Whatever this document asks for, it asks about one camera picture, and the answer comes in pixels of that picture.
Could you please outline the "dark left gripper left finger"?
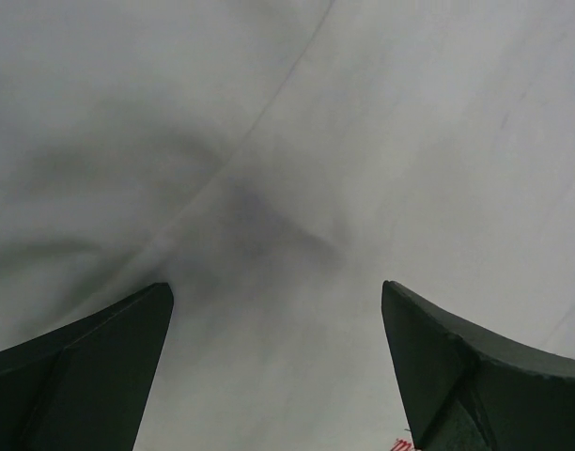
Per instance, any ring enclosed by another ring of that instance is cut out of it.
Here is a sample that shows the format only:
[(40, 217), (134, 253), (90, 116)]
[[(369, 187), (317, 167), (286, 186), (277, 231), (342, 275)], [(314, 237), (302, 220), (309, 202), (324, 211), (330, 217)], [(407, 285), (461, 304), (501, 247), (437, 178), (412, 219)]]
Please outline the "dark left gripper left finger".
[(156, 283), (0, 351), (0, 450), (134, 447), (174, 305)]

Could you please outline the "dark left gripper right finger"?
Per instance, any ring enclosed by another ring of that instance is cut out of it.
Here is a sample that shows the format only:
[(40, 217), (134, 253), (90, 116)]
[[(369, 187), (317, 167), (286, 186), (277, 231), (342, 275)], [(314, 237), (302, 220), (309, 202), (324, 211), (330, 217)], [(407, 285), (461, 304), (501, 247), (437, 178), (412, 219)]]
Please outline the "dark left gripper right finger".
[(381, 313), (420, 450), (575, 450), (575, 360), (453, 315), (394, 281)]

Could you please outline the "white Coca-Cola t-shirt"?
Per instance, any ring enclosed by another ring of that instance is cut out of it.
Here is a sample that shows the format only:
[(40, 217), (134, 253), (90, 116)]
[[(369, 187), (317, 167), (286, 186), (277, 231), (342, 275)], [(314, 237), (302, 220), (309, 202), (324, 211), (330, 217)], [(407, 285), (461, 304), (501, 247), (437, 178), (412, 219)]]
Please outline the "white Coca-Cola t-shirt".
[(386, 280), (575, 359), (575, 1), (0, 1), (0, 350), (156, 281), (140, 450), (386, 450)]

